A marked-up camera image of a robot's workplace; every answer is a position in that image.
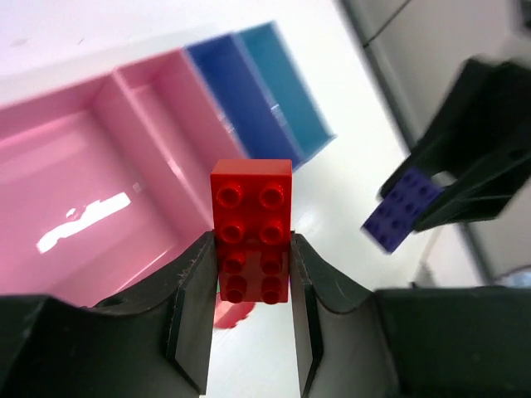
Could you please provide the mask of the red lego brick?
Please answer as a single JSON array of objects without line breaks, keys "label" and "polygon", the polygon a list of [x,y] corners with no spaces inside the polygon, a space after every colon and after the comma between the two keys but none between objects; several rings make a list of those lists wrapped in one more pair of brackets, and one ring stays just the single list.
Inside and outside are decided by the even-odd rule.
[{"label": "red lego brick", "polygon": [[221,299],[287,302],[292,162],[222,159],[211,192]]}]

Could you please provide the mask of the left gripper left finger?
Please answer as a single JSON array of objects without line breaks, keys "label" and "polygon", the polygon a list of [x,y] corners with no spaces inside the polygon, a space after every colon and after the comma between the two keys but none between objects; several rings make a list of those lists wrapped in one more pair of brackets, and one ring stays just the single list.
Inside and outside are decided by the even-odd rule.
[{"label": "left gripper left finger", "polygon": [[1,299],[4,397],[198,397],[207,389],[217,256],[212,232],[92,308]]}]

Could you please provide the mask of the dark blue lego brick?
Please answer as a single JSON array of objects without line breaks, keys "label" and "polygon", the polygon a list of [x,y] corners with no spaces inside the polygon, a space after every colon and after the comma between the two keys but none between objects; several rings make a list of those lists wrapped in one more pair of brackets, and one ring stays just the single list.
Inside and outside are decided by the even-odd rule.
[{"label": "dark blue lego brick", "polygon": [[416,168],[407,170],[363,223],[362,228],[388,253],[412,233],[421,213],[443,192]]}]

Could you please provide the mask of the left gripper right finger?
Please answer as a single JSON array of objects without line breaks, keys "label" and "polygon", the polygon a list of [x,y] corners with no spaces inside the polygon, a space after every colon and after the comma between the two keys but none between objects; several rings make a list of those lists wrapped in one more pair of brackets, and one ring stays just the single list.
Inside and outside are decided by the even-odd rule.
[{"label": "left gripper right finger", "polygon": [[300,234],[290,292],[303,397],[527,397],[530,292],[370,291]]}]

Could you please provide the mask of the red apple lego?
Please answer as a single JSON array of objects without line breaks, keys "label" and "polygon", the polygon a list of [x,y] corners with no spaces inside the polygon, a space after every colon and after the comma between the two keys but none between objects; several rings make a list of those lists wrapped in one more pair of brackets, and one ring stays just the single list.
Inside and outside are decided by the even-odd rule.
[{"label": "red apple lego", "polygon": [[217,297],[213,327],[216,329],[231,329],[248,318],[256,304],[252,302],[231,303]]}]

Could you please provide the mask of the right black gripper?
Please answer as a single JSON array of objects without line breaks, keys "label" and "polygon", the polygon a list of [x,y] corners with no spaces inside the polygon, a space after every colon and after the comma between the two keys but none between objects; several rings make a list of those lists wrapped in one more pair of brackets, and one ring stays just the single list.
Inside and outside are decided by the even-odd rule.
[{"label": "right black gripper", "polygon": [[[433,180],[447,172],[444,187]],[[415,231],[498,217],[530,177],[530,68],[468,59],[381,198],[434,199]]]}]

